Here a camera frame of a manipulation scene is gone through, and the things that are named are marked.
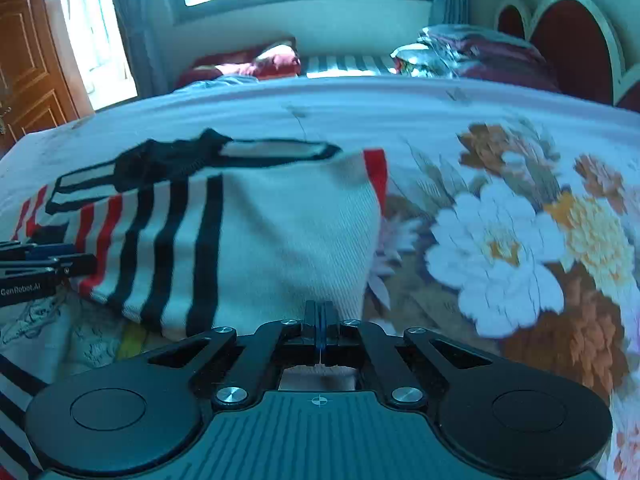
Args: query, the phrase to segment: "striped bedding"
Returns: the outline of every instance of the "striped bedding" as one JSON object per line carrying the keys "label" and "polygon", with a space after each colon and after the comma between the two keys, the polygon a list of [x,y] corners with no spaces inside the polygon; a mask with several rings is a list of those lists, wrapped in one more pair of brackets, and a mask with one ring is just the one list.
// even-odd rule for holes
{"label": "striped bedding", "polygon": [[391,56],[311,56],[300,61],[300,75],[309,78],[396,73]]}

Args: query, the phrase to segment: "wooden door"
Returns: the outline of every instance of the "wooden door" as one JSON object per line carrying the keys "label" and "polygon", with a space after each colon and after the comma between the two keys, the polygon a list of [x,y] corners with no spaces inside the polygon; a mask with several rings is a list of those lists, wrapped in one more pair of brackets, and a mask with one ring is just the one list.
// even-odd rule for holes
{"label": "wooden door", "polygon": [[[92,112],[86,95],[74,100],[62,69],[69,60],[61,66],[45,0],[0,0],[0,31],[0,108],[11,109],[2,117],[0,152],[26,134]],[[53,32],[66,35],[66,28]]]}

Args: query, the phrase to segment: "pillow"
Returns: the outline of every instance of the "pillow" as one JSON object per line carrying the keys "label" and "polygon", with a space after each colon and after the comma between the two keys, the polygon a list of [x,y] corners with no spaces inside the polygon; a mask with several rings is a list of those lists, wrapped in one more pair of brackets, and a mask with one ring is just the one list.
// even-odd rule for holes
{"label": "pillow", "polygon": [[470,25],[424,28],[418,43],[395,50],[396,73],[466,77],[560,92],[539,51],[527,41]]}
{"label": "pillow", "polygon": [[[249,54],[253,57],[246,60]],[[176,88],[183,88],[196,81],[213,80],[221,75],[247,75],[259,80],[300,75],[300,59],[291,41],[270,43],[232,54],[201,57],[196,62],[205,60],[216,60],[217,63],[193,66],[180,75]]]}

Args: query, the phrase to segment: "headboard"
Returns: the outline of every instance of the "headboard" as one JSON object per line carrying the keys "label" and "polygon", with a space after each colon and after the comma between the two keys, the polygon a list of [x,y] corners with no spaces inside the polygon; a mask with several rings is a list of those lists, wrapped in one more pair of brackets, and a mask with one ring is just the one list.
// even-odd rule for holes
{"label": "headboard", "polygon": [[505,0],[495,28],[530,41],[567,95],[640,112],[640,64],[627,70],[613,26],[591,0],[543,0],[531,15]]}

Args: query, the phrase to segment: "silver screw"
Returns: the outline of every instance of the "silver screw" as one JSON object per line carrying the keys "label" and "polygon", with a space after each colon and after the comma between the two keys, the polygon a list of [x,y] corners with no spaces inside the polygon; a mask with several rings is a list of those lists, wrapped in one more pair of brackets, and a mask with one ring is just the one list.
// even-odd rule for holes
{"label": "silver screw", "polygon": [[391,396],[398,402],[418,402],[422,398],[422,392],[418,388],[403,386],[393,390]]}
{"label": "silver screw", "polygon": [[220,402],[226,402],[227,404],[235,404],[236,402],[242,402],[247,398],[248,394],[242,388],[237,386],[228,386],[226,388],[220,388],[216,393],[216,397]]}

